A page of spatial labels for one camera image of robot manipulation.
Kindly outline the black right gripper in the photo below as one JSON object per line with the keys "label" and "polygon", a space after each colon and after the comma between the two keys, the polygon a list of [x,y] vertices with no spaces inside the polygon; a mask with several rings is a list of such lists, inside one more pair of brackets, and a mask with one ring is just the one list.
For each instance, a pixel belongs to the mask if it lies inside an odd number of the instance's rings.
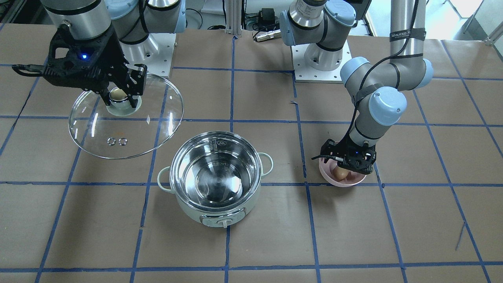
{"label": "black right gripper", "polygon": [[54,86],[81,88],[100,94],[104,104],[111,106],[108,84],[113,82],[122,89],[132,108],[137,108],[145,88],[147,66],[127,60],[113,25],[92,39],[77,40],[68,24],[61,24],[49,45],[45,65],[15,64],[11,68],[26,77],[43,77]]}

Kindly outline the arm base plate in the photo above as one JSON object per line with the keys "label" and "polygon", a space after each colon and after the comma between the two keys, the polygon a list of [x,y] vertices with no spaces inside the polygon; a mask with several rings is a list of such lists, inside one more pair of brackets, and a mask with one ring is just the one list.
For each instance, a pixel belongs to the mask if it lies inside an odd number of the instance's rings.
{"label": "arm base plate", "polygon": [[145,64],[147,71],[162,76],[170,77],[171,63],[176,46],[176,34],[155,33],[139,44],[129,45],[121,43],[122,51],[129,65]]}
{"label": "arm base plate", "polygon": [[291,46],[295,81],[341,84],[342,66],[352,59],[349,44],[338,51],[322,50],[317,44]]}

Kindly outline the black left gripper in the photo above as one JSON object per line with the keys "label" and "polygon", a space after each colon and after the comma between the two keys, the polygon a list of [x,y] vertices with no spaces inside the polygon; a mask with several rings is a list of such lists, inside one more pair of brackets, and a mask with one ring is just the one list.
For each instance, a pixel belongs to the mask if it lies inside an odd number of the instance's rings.
{"label": "black left gripper", "polygon": [[322,159],[324,163],[334,160],[340,168],[369,175],[373,172],[376,161],[375,147],[375,145],[370,147],[367,143],[360,146],[351,139],[343,139],[339,142],[328,139],[320,148],[320,153],[312,157],[312,160]]}

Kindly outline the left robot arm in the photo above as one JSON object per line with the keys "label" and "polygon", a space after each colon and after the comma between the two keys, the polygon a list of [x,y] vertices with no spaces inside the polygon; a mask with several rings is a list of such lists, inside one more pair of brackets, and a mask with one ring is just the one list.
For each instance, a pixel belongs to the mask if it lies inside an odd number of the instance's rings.
{"label": "left robot arm", "polygon": [[[331,71],[357,22],[352,0],[295,0],[281,12],[281,37],[287,46],[307,44],[304,59],[314,69]],[[406,111],[403,91],[429,84],[433,67],[423,57],[426,37],[424,0],[391,1],[390,55],[372,64],[355,57],[341,66],[341,81],[354,112],[339,141],[328,139],[316,159],[368,175],[376,160],[376,143]]]}

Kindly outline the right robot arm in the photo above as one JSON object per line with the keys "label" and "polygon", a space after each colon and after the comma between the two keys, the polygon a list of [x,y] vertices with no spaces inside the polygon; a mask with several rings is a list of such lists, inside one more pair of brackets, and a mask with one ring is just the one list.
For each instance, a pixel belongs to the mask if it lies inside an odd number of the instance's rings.
{"label": "right robot arm", "polygon": [[43,0],[57,25],[43,66],[15,64],[25,77],[54,86],[81,88],[101,96],[108,107],[140,107],[147,66],[128,68],[126,46],[142,46],[154,33],[185,30],[184,0]]}

